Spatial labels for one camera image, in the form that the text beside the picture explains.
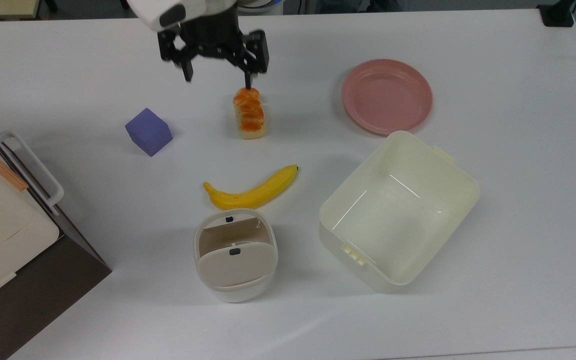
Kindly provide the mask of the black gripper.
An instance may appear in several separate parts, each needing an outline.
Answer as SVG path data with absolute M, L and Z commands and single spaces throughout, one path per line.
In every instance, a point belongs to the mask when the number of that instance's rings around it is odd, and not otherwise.
M 252 89 L 253 76 L 268 71 L 265 31 L 243 33 L 237 14 L 201 16 L 158 32 L 157 39 L 161 59 L 183 71 L 187 83 L 192 82 L 192 61 L 198 56 L 226 60 L 242 70 L 247 91 Z

